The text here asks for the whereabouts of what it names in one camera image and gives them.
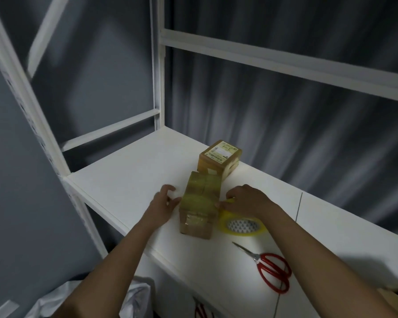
gray curtain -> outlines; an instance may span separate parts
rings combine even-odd
[[[398,73],[398,0],[168,0],[166,27]],[[398,102],[167,48],[167,125],[398,233]]]

person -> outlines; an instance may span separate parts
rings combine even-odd
[[[181,198],[171,200],[163,185],[141,220],[122,239],[53,314],[54,318],[118,317],[122,301],[153,234],[165,224]],[[263,192],[249,185],[227,192],[234,203],[219,202],[266,226],[292,268],[302,290],[322,318],[393,318],[396,312],[341,259],[301,228]]]

white plastic bag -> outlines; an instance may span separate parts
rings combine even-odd
[[[50,317],[81,281],[68,281],[37,300],[25,318]],[[146,283],[132,281],[119,314],[120,318],[152,318],[151,289]]]

hand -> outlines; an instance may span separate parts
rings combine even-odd
[[[139,223],[155,231],[170,219],[174,208],[180,203],[181,197],[172,200],[167,195],[169,190],[175,191],[175,187],[169,184],[165,184],[161,187],[160,192],[155,194]]]
[[[230,212],[247,218],[260,218],[262,214],[277,206],[263,192],[249,185],[236,186],[226,194],[227,198],[234,198],[234,202],[218,202],[217,208],[224,208]]]

person's left arm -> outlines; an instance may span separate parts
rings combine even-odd
[[[133,279],[146,244],[161,225],[167,222],[181,198],[171,200],[163,185],[156,193],[141,220],[53,314],[53,318],[118,317],[122,302]]]

